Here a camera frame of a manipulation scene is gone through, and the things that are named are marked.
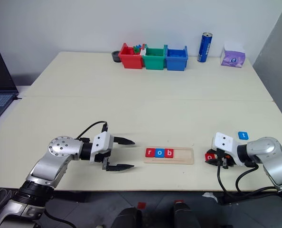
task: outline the floor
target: floor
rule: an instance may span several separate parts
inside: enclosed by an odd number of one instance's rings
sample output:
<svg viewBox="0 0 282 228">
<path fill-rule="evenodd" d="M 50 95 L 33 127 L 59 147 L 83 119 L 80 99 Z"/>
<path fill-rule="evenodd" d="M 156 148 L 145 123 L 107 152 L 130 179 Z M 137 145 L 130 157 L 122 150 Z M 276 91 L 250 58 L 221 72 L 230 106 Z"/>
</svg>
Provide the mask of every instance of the floor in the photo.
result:
<svg viewBox="0 0 282 228">
<path fill-rule="evenodd" d="M 201 227 L 217 228 L 233 225 L 234 228 L 282 228 L 282 201 L 276 196 L 254 199 L 221 206 L 213 198 L 205 198 L 203 192 L 93 192 L 84 203 L 65 199 L 53 199 L 47 203 L 47 211 L 58 218 L 74 223 L 78 228 L 109 228 L 117 215 L 127 207 L 137 207 L 145 202 L 143 227 L 168 228 L 169 212 L 176 200 L 183 200 L 194 211 Z M 43 228 L 68 228 L 50 220 L 45 215 L 39 220 Z"/>
</svg>

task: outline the blue tile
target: blue tile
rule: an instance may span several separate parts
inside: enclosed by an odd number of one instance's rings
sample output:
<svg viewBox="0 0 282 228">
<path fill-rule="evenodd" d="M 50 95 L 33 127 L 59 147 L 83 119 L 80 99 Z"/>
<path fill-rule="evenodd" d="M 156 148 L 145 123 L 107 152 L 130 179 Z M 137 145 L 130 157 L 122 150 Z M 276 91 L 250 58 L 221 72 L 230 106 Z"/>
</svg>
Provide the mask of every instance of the blue tile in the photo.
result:
<svg viewBox="0 0 282 228">
<path fill-rule="evenodd" d="M 156 158 L 164 158 L 164 149 L 157 148 L 155 151 Z"/>
<path fill-rule="evenodd" d="M 248 140 L 249 139 L 247 132 L 238 132 L 238 137 L 239 137 L 239 139 L 242 139 L 242 140 Z"/>
</svg>

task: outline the blue can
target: blue can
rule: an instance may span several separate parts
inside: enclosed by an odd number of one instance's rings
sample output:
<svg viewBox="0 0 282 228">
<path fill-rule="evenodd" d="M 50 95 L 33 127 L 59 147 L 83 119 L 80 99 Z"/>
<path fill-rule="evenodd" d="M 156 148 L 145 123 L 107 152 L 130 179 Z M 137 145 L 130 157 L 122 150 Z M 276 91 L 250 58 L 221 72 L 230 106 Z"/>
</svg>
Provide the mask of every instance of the blue can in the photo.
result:
<svg viewBox="0 0 282 228">
<path fill-rule="evenodd" d="M 213 34 L 209 32 L 204 32 L 202 34 L 200 50 L 198 55 L 198 61 L 204 63 L 207 60 L 207 54 L 209 50 L 209 46 L 211 46 Z"/>
</svg>

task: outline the table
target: table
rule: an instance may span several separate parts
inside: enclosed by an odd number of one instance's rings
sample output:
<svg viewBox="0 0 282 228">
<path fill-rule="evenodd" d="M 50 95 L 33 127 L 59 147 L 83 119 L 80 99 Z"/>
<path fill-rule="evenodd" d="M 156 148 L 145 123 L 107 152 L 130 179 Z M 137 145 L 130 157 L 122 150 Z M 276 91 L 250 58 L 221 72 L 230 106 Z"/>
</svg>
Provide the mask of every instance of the table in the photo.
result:
<svg viewBox="0 0 282 228">
<path fill-rule="evenodd" d="M 0 187 L 20 187 L 52 138 L 76 137 L 100 120 L 113 135 L 136 142 L 115 145 L 111 164 L 135 167 L 106 172 L 101 163 L 72 161 L 58 190 L 221 190 L 216 167 L 204 163 L 216 132 L 237 140 L 238 131 L 247 131 L 250 140 L 271 136 L 282 144 L 282 114 L 248 60 L 234 68 L 220 66 L 219 58 L 203 64 L 190 57 L 186 71 L 176 72 L 124 69 L 110 54 L 61 52 L 0 128 Z M 195 164 L 145 164 L 149 145 L 192 147 Z M 222 170 L 225 187 L 235 190 L 247 169 Z M 240 188 L 267 185 L 260 167 Z"/>
<path fill-rule="evenodd" d="M 111 54 L 60 52 L 26 96 L 83 96 L 108 99 L 193 99 L 272 101 L 249 60 L 242 68 L 199 63 L 189 57 L 185 71 L 124 69 Z"/>
<path fill-rule="evenodd" d="M 29 85 L 19 85 L 17 86 L 18 89 L 18 97 L 22 98 L 23 95 L 25 94 L 25 92 L 28 90 L 30 86 Z M 15 106 L 17 106 L 17 104 L 20 102 L 21 100 L 14 100 L 11 102 L 11 104 L 7 107 L 7 109 L 3 112 L 3 114 L 0 116 L 0 126 L 2 125 L 2 123 L 5 121 L 5 119 L 7 118 L 7 116 L 9 116 L 9 114 L 11 113 L 11 111 L 15 108 Z"/>
<path fill-rule="evenodd" d="M 134 164 L 135 168 L 107 172 L 101 163 L 72 161 L 58 190 L 221 190 L 216 167 L 204 163 L 204 153 L 210 149 L 215 132 L 237 139 L 238 131 L 247 131 L 250 140 L 272 136 L 282 144 L 282 114 L 274 102 L 127 97 L 119 103 L 117 97 L 27 96 L 0 130 L 0 187 L 20 187 L 52 138 L 76 137 L 99 120 L 108 121 L 113 135 L 136 142 L 135 146 L 115 144 L 111 164 Z M 85 136 L 93 137 L 100 129 L 97 126 Z M 195 164 L 145 164 L 148 145 L 192 147 Z M 222 169 L 226 188 L 234 190 L 235 179 L 247 169 Z M 254 190 L 270 185 L 260 167 L 241 180 L 240 188 Z"/>
</svg>

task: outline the wooden board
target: wooden board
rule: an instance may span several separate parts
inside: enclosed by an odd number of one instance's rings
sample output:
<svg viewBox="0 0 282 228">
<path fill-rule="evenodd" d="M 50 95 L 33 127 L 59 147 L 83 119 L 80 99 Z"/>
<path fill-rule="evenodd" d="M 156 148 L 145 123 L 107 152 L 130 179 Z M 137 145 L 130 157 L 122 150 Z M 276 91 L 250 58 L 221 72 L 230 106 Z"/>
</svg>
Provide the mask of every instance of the wooden board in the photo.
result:
<svg viewBox="0 0 282 228">
<path fill-rule="evenodd" d="M 144 163 L 185 164 L 185 165 L 194 164 L 194 151 L 192 148 L 170 147 L 170 146 L 148 146 L 147 148 L 172 148 L 174 149 L 174 157 L 173 158 L 155 158 L 155 157 L 149 158 L 149 157 L 145 157 L 145 154 L 144 154 Z"/>
</svg>

